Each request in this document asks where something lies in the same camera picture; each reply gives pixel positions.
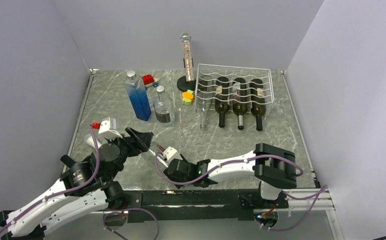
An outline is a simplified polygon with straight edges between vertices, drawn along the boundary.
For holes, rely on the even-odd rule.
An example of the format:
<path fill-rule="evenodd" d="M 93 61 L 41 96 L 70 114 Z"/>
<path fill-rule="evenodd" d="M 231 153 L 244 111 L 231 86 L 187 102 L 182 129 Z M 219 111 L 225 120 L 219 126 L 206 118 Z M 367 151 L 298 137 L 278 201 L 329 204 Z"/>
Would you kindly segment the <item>clear glass wine bottle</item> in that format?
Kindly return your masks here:
<path fill-rule="evenodd" d="M 200 115 L 200 128 L 207 128 L 206 118 L 207 113 L 212 104 L 212 85 L 213 80 L 209 75 L 202 75 L 198 81 L 197 92 L 197 107 Z"/>

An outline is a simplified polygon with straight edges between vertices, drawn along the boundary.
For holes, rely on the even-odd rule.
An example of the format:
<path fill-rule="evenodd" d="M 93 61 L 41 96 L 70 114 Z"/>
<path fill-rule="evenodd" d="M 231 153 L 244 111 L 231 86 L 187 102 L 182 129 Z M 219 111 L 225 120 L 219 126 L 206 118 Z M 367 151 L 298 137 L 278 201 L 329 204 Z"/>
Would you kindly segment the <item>dark green wine bottle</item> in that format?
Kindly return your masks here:
<path fill-rule="evenodd" d="M 216 99 L 215 110 L 219 114 L 218 126 L 220 128 L 225 127 L 225 114 L 229 110 L 228 94 L 229 94 L 229 79 L 225 76 L 221 76 L 216 81 Z"/>

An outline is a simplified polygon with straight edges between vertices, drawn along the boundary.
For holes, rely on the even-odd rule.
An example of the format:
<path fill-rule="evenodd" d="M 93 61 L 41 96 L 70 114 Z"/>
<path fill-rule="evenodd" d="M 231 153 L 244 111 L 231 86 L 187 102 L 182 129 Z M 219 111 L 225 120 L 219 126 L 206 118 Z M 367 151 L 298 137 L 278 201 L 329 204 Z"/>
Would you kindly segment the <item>green wine bottle brown label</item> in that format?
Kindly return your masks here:
<path fill-rule="evenodd" d="M 243 78 L 236 78 L 231 87 L 231 102 L 233 112 L 237 115 L 237 128 L 244 129 L 243 117 L 247 112 L 246 81 Z"/>

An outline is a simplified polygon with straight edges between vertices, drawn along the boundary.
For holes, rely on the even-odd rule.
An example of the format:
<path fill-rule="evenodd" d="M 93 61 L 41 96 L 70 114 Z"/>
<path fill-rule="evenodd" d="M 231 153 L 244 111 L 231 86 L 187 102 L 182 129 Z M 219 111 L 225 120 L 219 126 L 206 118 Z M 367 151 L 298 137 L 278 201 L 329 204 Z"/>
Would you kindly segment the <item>clear round glass bottle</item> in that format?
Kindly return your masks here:
<path fill-rule="evenodd" d="M 163 154 L 163 150 L 161 150 L 162 146 L 159 146 L 159 144 L 155 141 L 152 141 L 151 144 L 150 144 L 150 147 L 148 149 L 148 151 L 146 152 L 143 152 L 141 154 L 141 158 L 151 167 L 153 168 L 156 168 L 155 166 L 155 162 L 156 162 L 156 156 L 157 155 L 162 155 L 162 156 L 165 156 Z M 166 169 L 168 167 L 168 163 L 166 162 L 166 159 L 162 159 L 162 158 L 158 158 L 158 161 L 157 161 L 157 166 L 158 168 L 163 172 L 164 169 Z"/>

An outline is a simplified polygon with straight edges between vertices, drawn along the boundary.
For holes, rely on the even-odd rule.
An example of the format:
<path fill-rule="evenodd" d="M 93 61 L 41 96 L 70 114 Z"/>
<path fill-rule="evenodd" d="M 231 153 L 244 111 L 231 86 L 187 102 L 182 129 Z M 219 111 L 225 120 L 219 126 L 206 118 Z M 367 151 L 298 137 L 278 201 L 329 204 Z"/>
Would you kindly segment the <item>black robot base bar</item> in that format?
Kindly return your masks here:
<path fill-rule="evenodd" d="M 255 213 L 289 207 L 286 196 L 261 198 L 258 189 L 125 190 L 107 207 L 116 212 L 131 208 L 150 211 L 159 221 L 238 219 L 252 221 Z"/>

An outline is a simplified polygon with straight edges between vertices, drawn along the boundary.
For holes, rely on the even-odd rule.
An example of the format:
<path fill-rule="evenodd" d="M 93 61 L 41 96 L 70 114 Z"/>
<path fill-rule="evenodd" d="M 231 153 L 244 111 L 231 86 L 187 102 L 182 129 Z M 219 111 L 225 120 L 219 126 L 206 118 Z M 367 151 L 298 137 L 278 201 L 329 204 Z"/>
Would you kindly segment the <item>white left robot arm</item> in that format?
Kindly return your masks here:
<path fill-rule="evenodd" d="M 114 180 L 129 157 L 149 150 L 154 134 L 131 127 L 109 131 L 106 144 L 100 144 L 89 125 L 95 149 L 82 161 L 61 157 L 67 166 L 59 179 L 43 194 L 17 210 L 0 212 L 0 238 L 3 240 L 42 240 L 53 230 L 89 213 L 118 210 L 128 203 L 119 182 Z"/>

